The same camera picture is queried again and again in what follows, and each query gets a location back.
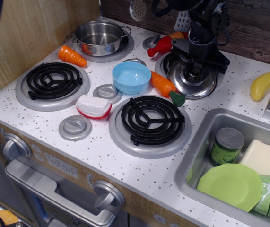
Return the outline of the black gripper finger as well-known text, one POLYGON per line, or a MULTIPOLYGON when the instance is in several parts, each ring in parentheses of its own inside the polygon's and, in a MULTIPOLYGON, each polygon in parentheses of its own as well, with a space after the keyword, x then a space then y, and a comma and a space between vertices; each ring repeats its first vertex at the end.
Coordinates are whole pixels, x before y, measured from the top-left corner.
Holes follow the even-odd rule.
POLYGON ((179 60, 184 67, 183 71, 185 73, 185 78, 190 79, 192 76, 191 72, 194 66, 193 59, 191 57, 188 57, 187 55, 180 54, 179 60))
POLYGON ((212 72, 212 68, 208 64, 200 62, 196 63, 196 69, 198 70, 197 81, 205 81, 212 72))

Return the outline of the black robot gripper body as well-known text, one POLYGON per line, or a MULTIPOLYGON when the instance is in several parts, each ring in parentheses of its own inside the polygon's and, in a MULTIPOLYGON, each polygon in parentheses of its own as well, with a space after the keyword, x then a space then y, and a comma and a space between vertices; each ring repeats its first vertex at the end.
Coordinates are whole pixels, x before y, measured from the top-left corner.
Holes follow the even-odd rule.
POLYGON ((212 70, 224 74, 230 64, 230 60, 220 52, 214 40, 207 44, 194 43, 190 39, 173 39, 172 53, 179 55, 184 54, 191 57, 194 61, 193 69, 196 63, 208 64, 212 70))

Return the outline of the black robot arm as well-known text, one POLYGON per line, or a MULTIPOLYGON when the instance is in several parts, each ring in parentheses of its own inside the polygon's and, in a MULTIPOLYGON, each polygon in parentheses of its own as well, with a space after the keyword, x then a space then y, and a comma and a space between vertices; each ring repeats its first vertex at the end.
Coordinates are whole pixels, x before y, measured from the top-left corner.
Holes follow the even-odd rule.
POLYGON ((230 61, 218 49, 217 42, 220 32, 226 33, 226 26, 231 17, 223 0, 168 0, 167 7, 157 10, 159 1, 152 2, 152 13, 161 17, 171 10, 188 11, 191 27, 188 32, 189 43, 183 39, 171 41, 171 52, 179 56, 183 65, 183 75, 192 83, 204 81, 214 73, 225 74, 230 61))

